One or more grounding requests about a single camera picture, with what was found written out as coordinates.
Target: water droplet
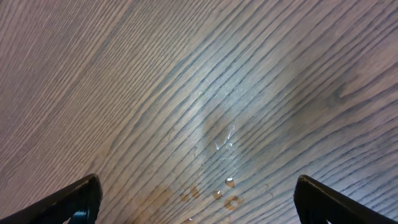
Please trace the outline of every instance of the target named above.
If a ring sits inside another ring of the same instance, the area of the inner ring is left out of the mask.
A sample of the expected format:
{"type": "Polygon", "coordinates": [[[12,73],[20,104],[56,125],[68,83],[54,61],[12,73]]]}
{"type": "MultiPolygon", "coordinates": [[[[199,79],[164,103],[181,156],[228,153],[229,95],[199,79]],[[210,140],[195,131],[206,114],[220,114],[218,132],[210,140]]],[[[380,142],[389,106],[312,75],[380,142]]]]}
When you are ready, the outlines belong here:
{"type": "Polygon", "coordinates": [[[229,131],[228,131],[228,135],[226,137],[226,140],[230,140],[232,135],[235,133],[235,125],[232,124],[231,126],[229,126],[228,129],[229,129],[229,131]]]}
{"type": "Polygon", "coordinates": [[[227,149],[232,149],[232,147],[233,147],[232,143],[228,143],[228,144],[225,146],[225,148],[227,148],[227,149]]]}
{"type": "Polygon", "coordinates": [[[216,149],[219,150],[220,147],[218,146],[217,142],[214,142],[214,145],[216,146],[216,149]]]}
{"type": "Polygon", "coordinates": [[[220,190],[215,190],[213,191],[213,197],[214,199],[219,200],[223,197],[223,194],[221,193],[220,190]]]}
{"type": "Polygon", "coordinates": [[[181,197],[181,201],[183,201],[183,202],[189,201],[189,195],[182,193],[182,194],[180,194],[180,197],[181,197]]]}
{"type": "Polygon", "coordinates": [[[188,218],[182,224],[195,223],[192,218],[188,218]]]}
{"type": "Polygon", "coordinates": [[[232,196],[229,196],[227,199],[225,199],[224,208],[228,209],[229,211],[234,211],[239,206],[241,206],[243,204],[243,202],[244,202],[243,199],[232,195],[232,196]]]}
{"type": "Polygon", "coordinates": [[[192,194],[192,197],[194,197],[194,198],[198,198],[200,196],[200,193],[196,187],[191,188],[191,194],[192,194]]]}
{"type": "Polygon", "coordinates": [[[225,184],[228,186],[228,187],[235,187],[235,181],[232,179],[232,177],[228,177],[226,180],[225,180],[225,184]]]}

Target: wooden table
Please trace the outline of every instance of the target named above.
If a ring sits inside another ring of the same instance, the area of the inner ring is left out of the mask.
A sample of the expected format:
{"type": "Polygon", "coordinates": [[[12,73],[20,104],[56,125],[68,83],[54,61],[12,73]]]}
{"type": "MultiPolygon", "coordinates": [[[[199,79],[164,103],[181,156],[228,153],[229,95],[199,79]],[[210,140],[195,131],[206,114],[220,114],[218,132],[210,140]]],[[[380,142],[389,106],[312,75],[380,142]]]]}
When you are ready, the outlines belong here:
{"type": "Polygon", "coordinates": [[[299,174],[398,220],[397,7],[0,1],[0,217],[96,172],[98,223],[298,223],[299,174]]]}

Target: wood grain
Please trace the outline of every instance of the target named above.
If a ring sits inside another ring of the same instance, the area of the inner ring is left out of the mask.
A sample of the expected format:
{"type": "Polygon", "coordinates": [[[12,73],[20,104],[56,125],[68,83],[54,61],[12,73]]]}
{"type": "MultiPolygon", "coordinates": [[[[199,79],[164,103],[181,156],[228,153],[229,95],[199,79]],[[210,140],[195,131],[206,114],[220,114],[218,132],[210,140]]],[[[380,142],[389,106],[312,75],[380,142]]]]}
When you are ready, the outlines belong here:
{"type": "Polygon", "coordinates": [[[0,1],[0,217],[96,172],[98,223],[298,223],[299,174],[398,220],[397,10],[0,1]]]}

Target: water spill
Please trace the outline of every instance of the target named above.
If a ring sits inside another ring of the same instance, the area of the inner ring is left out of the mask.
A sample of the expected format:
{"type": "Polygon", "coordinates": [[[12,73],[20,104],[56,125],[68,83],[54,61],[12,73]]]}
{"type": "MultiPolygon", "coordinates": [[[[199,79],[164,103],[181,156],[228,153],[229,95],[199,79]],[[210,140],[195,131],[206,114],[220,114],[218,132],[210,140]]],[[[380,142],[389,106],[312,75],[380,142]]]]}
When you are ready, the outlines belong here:
{"type": "Polygon", "coordinates": [[[186,195],[184,193],[180,194],[180,198],[181,198],[181,201],[183,201],[183,202],[189,201],[189,195],[186,195]]]}
{"type": "Polygon", "coordinates": [[[227,149],[231,149],[233,144],[228,142],[232,135],[235,133],[235,125],[229,125],[225,131],[223,131],[217,139],[214,139],[214,145],[216,147],[216,150],[220,150],[223,146],[227,149]]]}
{"type": "Polygon", "coordinates": [[[239,206],[243,204],[244,200],[237,196],[229,196],[224,202],[224,208],[229,211],[235,211],[239,206]]]}
{"type": "Polygon", "coordinates": [[[223,194],[221,193],[220,190],[215,190],[213,191],[213,197],[214,199],[219,200],[223,197],[223,194]]]}
{"type": "Polygon", "coordinates": [[[235,187],[235,181],[232,179],[232,177],[228,177],[226,180],[225,180],[225,184],[228,186],[228,187],[235,187]]]}
{"type": "Polygon", "coordinates": [[[200,196],[200,193],[196,187],[191,188],[191,194],[192,194],[192,197],[194,197],[194,198],[198,198],[200,196]]]}

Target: stain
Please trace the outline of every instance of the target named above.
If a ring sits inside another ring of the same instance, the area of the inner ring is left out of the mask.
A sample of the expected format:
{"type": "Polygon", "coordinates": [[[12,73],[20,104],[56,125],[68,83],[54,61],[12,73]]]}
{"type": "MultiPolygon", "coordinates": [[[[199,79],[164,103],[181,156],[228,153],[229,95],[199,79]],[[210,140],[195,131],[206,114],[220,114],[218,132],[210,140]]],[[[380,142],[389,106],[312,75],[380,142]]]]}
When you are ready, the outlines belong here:
{"type": "Polygon", "coordinates": [[[196,187],[191,188],[191,194],[192,194],[192,197],[194,197],[194,198],[198,198],[200,196],[200,193],[196,187]]]}
{"type": "Polygon", "coordinates": [[[228,177],[228,178],[225,180],[225,184],[226,184],[228,187],[232,187],[232,188],[235,187],[235,181],[232,179],[232,177],[228,177]]]}
{"type": "Polygon", "coordinates": [[[189,195],[187,195],[187,194],[184,194],[184,193],[180,194],[180,198],[181,198],[182,202],[189,201],[189,195]]]}
{"type": "Polygon", "coordinates": [[[223,193],[220,190],[213,191],[213,198],[219,200],[223,197],[223,193]]]}
{"type": "Polygon", "coordinates": [[[229,211],[235,211],[239,206],[243,204],[243,198],[239,198],[235,195],[229,196],[224,202],[224,208],[229,211]]]}

